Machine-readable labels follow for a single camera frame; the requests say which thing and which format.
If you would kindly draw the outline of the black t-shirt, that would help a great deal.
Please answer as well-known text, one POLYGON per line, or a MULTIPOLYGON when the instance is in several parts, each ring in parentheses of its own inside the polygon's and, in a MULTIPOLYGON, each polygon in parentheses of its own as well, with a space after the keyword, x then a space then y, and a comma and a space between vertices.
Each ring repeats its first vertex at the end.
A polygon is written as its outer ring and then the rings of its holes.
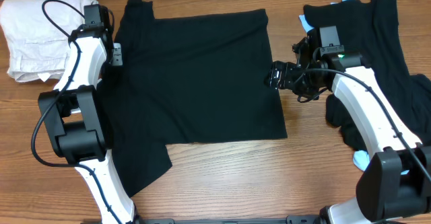
POLYGON ((264 9, 157 19, 128 0, 97 96, 113 127, 112 157, 134 196, 171 168, 167 145, 284 139, 264 9))

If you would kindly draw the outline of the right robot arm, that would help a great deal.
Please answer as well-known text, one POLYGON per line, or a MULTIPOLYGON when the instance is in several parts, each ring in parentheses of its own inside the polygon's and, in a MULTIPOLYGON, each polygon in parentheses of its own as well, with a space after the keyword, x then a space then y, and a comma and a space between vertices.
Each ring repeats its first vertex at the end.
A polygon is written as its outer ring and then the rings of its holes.
POLYGON ((291 90, 301 103, 332 91, 358 128, 370 163, 354 198, 318 215, 289 216, 287 223, 398 223, 429 213, 430 148, 398 117, 367 60, 344 48, 334 26, 309 31, 292 50, 296 62, 274 62, 266 85, 291 90))

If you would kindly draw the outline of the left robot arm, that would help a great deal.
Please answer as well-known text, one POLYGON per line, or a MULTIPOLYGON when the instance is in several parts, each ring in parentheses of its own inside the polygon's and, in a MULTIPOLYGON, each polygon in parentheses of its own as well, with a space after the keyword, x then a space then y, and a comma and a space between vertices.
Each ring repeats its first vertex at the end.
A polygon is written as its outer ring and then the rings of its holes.
POLYGON ((41 117, 31 138, 32 154, 36 137, 45 126, 53 151, 64 158, 63 167, 74 168, 86 182, 100 210, 102 223, 138 223, 139 215, 125 192, 112 158, 113 131, 96 97, 106 67, 123 64, 121 45, 112 40, 114 15, 107 7, 84 7, 84 23, 66 35, 71 48, 71 64, 54 90, 41 93, 41 117))

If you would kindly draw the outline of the folded beige shorts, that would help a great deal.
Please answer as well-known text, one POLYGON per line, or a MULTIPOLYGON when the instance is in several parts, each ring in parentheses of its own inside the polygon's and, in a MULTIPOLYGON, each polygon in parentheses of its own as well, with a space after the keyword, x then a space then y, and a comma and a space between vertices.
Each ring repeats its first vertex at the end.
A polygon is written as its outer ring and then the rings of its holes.
MULTIPOLYGON (((1 28, 9 49, 7 74, 20 83, 60 79, 70 57, 67 37, 46 19, 44 0, 5 0, 1 28)), ((84 23, 86 5, 96 0, 58 0, 45 5, 46 14, 70 34, 84 23)))

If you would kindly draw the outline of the black garment with white logo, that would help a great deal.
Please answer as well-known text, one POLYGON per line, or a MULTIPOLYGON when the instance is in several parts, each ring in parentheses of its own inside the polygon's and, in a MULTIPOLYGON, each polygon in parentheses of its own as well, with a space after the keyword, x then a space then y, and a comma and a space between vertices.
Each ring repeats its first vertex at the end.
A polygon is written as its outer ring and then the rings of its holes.
POLYGON ((347 0, 304 6, 314 28, 336 26, 339 41, 371 64, 376 80, 403 123, 424 145, 430 144, 430 80, 409 73, 399 40, 397 0, 347 0))

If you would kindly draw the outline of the light blue t-shirt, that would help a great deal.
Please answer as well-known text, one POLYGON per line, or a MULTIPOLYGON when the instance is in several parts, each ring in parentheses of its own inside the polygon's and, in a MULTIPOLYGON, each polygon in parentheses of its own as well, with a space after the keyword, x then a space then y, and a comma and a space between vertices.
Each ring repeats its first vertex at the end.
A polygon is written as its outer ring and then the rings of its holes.
MULTIPOLYGON (((305 20, 304 13, 300 15, 300 21, 303 28, 307 32, 311 32, 314 28, 310 26, 305 20)), ((418 137, 403 123, 392 105, 385 97, 384 93, 380 89, 376 80, 372 66, 370 69, 350 69, 349 74, 353 75, 358 79, 363 79, 366 85, 370 86, 373 91, 378 95, 378 98, 382 100, 385 108, 391 115, 397 125, 398 130, 401 132, 403 140, 410 146, 413 147, 418 137)), ((370 158, 380 149, 384 147, 392 147, 394 149, 402 149, 403 145, 400 140, 397 139, 393 130, 380 130, 378 131, 378 143, 373 142, 373 138, 363 137, 361 134, 362 126, 358 121, 359 118, 355 114, 350 114, 350 107, 345 107, 343 101, 350 96, 350 93, 346 91, 346 84, 353 85, 355 82, 343 75, 336 74, 335 78, 341 80, 343 86, 331 94, 327 98, 326 103, 326 119, 329 124, 340 128, 344 142, 359 150, 359 153, 354 154, 354 163, 361 169, 365 170, 370 163, 370 158)))

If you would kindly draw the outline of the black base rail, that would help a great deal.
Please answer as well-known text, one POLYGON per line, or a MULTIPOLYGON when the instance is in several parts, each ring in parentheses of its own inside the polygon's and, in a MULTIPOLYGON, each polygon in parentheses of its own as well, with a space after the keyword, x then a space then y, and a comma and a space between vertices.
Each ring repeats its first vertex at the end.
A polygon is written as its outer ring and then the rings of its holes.
POLYGON ((202 220, 174 220, 174 219, 143 219, 138 218, 136 224, 322 224, 326 221, 319 215, 289 215, 284 218, 261 219, 202 219, 202 220))

